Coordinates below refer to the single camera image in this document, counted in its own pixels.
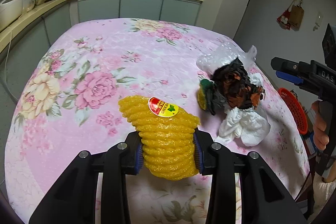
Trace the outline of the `person's right hand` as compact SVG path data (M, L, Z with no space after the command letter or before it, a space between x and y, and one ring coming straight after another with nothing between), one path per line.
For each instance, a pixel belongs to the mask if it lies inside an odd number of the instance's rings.
M326 145L329 143L329 137L326 134L327 124L323 120L320 112L319 112L319 101L315 101L311 105L311 109L315 112L313 130L314 130L314 144L316 147L323 151L326 148Z

